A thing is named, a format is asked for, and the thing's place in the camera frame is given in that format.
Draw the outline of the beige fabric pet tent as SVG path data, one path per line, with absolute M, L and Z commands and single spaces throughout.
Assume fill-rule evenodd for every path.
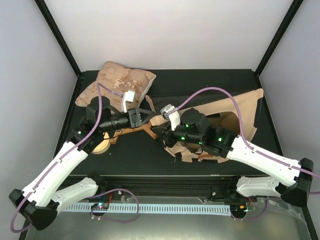
M 249 142 L 254 138 L 256 131 L 258 130 L 256 121 L 260 115 L 260 103 L 263 96 L 264 90 L 262 88 L 241 94 L 236 93 L 234 96 L 241 113 L 244 137 Z M 160 114 L 160 110 L 163 107 L 168 104 L 177 107 L 185 99 L 185 96 L 146 96 L 149 106 L 156 112 L 156 116 L 150 120 L 151 125 L 155 127 L 166 122 Z M 181 115 L 189 108 L 195 108 L 200 113 L 206 115 L 212 126 L 224 127 L 237 134 L 240 133 L 240 124 L 236 107 L 232 100 L 221 92 L 208 91 L 207 94 L 199 94 L 182 107 L 178 113 Z M 206 151 L 201 151 L 200 146 L 196 144 L 189 144 L 188 147 L 186 147 L 185 144 L 177 142 L 173 147 L 164 147 L 164 150 L 173 157 L 177 154 L 181 154 L 182 161 L 187 163 L 190 163 L 192 159 L 198 159 L 199 162 L 216 160 L 218 163 L 223 163 L 228 161 L 227 158 L 212 156 Z

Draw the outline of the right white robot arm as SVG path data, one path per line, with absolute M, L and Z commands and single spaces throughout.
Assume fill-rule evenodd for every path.
M 266 174 L 265 177 L 242 176 L 228 187 L 228 198 L 234 202 L 243 197 L 277 197 L 296 207 L 305 207 L 310 195 L 313 161 L 290 159 L 246 141 L 235 132 L 212 126 L 208 118 L 195 108 L 182 115 L 174 113 L 169 121 L 155 126 L 167 147 L 176 143 L 197 144 L 214 157 L 237 161 Z

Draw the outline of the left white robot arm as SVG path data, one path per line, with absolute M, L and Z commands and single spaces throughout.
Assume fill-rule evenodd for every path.
M 108 131 L 136 129 L 146 124 L 155 112 L 142 108 L 118 111 L 107 97 L 94 97 L 85 108 L 85 116 L 72 130 L 47 167 L 23 189 L 14 189 L 8 198 L 29 225 L 41 231 L 65 208 L 85 198 L 103 199 L 108 192 L 102 179 L 93 174 L 59 190 L 68 175 L 103 142 Z

